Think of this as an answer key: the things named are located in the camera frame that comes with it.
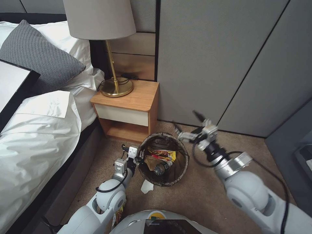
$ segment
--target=framed picture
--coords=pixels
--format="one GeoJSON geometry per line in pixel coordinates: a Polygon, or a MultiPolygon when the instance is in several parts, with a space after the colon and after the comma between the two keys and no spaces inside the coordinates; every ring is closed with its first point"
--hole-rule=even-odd
{"type": "Polygon", "coordinates": [[[40,74],[0,59],[0,132],[22,101],[30,96],[40,74]]]}

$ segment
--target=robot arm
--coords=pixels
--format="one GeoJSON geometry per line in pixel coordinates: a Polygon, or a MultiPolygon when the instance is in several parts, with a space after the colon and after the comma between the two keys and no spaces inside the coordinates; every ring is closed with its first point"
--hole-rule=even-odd
{"type": "Polygon", "coordinates": [[[193,156],[199,164],[214,168],[232,203],[260,226],[263,233],[311,233],[312,218],[297,206],[286,204],[283,199],[266,187],[257,175],[241,171],[253,159],[246,152],[227,153],[216,142],[217,127],[201,114],[195,111],[194,113],[202,122],[202,127],[192,133],[185,133],[175,126],[178,138],[194,144],[193,156]],[[194,152],[196,145],[206,153],[209,165],[196,159],[194,152]],[[239,153],[239,156],[230,158],[232,153],[239,153]]]}
{"type": "Polygon", "coordinates": [[[126,195],[125,189],[135,171],[135,161],[131,153],[136,154],[136,147],[123,147],[129,151],[126,160],[115,161],[115,173],[110,180],[103,182],[96,188],[97,193],[87,203],[79,208],[58,234],[102,234],[108,222],[123,205],[126,195]]]}

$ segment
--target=wooden nightstand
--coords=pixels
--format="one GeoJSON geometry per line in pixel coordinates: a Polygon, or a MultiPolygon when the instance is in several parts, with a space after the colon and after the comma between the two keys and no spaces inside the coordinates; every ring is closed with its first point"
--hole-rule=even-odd
{"type": "Polygon", "coordinates": [[[105,135],[141,143],[157,122],[159,83],[133,80],[133,91],[123,97],[98,92],[91,103],[105,135]]]}

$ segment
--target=white pillow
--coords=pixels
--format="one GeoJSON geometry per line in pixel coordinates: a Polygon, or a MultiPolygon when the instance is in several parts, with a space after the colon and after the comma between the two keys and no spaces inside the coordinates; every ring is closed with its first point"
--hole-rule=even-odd
{"type": "MultiPolygon", "coordinates": [[[[8,35],[18,26],[16,23],[6,21],[0,22],[0,48],[8,35]]],[[[64,50],[71,56],[78,59],[86,66],[86,69],[66,84],[66,88],[77,88],[80,86],[96,90],[91,64],[90,43],[88,40],[77,39],[70,35],[67,21],[31,24],[37,29],[51,44],[64,50]]]]}

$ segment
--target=floor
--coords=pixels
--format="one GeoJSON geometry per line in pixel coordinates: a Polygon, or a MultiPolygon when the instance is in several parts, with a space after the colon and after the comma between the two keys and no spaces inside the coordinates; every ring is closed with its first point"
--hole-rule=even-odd
{"type": "MultiPolygon", "coordinates": [[[[190,126],[181,125],[181,128],[188,132],[194,130],[194,127],[190,126]]],[[[157,122],[156,131],[169,132],[174,135],[171,123],[157,122]]],[[[219,132],[217,141],[228,151],[248,152],[281,177],[264,139],[219,132]]],[[[115,139],[103,138],[101,140],[90,171],[67,211],[64,222],[91,199],[95,193],[95,187],[111,178],[114,173],[113,163],[122,155],[121,144],[138,145],[115,139]]],[[[172,187],[155,186],[154,191],[143,194],[140,189],[144,179],[136,170],[126,190],[127,204],[124,214],[129,215],[147,209],[161,209],[182,214],[219,234],[261,233],[260,228],[227,199],[223,184],[214,174],[214,170],[197,165],[191,156],[191,145],[185,143],[185,147],[190,155],[189,167],[182,180],[172,187]]],[[[198,151],[197,156],[201,155],[204,157],[204,154],[198,151]]],[[[284,198],[280,183],[258,165],[251,163],[246,169],[260,176],[267,187],[284,198]]]]}

